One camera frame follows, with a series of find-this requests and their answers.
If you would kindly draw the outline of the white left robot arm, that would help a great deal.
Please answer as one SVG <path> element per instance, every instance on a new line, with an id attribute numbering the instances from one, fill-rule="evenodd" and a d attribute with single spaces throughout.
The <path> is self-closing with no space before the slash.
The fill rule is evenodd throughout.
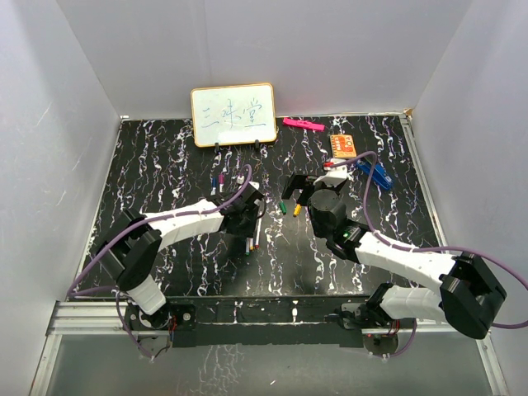
<path id="1" fill-rule="evenodd" d="M 194 205 L 161 213 L 126 210 L 112 225 L 97 254 L 99 262 L 142 311 L 153 329 L 165 327 L 171 310 L 151 270 L 164 248 L 201 234 L 227 233 L 251 238 L 257 226 L 264 194 L 251 181 L 234 193 L 220 193 Z"/>

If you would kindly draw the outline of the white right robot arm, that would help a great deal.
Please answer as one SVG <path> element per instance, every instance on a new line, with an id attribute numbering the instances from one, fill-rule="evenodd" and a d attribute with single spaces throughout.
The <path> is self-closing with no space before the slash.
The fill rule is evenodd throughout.
<path id="1" fill-rule="evenodd" d="M 294 173 L 281 197 L 288 200 L 294 191 L 301 192 L 298 205 L 307 209 L 314 235 L 335 256 L 393 272 L 418 286 L 383 283 L 358 308 L 342 308 L 343 321 L 384 328 L 396 320 L 427 319 L 448 323 L 473 339 L 485 338 L 507 292 L 481 256 L 416 252 L 411 245 L 398 250 L 394 240 L 378 239 L 366 225 L 348 217 L 338 195 L 344 184 L 342 177 Z"/>

